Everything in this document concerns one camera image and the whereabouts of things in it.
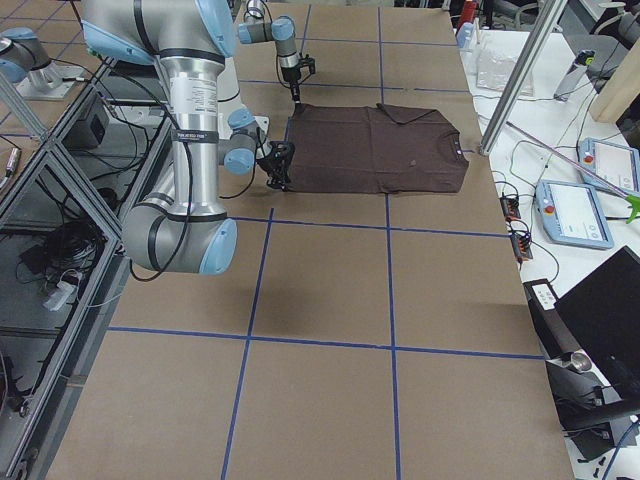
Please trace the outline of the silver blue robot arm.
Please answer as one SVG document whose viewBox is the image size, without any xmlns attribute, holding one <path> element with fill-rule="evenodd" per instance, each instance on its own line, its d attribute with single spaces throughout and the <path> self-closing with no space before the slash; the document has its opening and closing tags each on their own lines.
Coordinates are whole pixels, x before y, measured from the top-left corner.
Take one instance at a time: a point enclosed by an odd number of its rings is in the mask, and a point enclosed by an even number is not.
<svg viewBox="0 0 640 480">
<path fill-rule="evenodd" d="M 166 271 L 218 275 L 237 242 L 236 222 L 218 194 L 218 168 L 261 167 L 285 188 L 295 148 L 272 141 L 244 106 L 221 112 L 219 85 L 236 83 L 236 34 L 225 1 L 86 1 L 87 46 L 113 59 L 156 68 L 171 121 L 172 164 L 126 215 L 131 262 Z"/>
<path fill-rule="evenodd" d="M 309 74 L 313 75 L 315 60 L 309 56 L 304 57 L 297 48 L 294 20 L 286 15 L 274 18 L 266 1 L 247 1 L 237 32 L 241 44 L 272 42 L 275 45 L 279 82 L 289 90 L 292 101 L 299 104 L 302 71 L 307 68 Z"/>
</svg>

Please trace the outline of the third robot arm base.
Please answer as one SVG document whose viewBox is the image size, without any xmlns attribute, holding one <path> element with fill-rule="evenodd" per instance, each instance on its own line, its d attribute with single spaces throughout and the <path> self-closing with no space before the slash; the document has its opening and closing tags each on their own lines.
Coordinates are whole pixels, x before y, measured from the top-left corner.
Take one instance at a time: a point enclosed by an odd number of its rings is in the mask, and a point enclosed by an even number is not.
<svg viewBox="0 0 640 480">
<path fill-rule="evenodd" d="M 1 32 L 1 73 L 27 100 L 63 100 L 84 79 L 82 67 L 59 65 L 27 27 Z"/>
</svg>

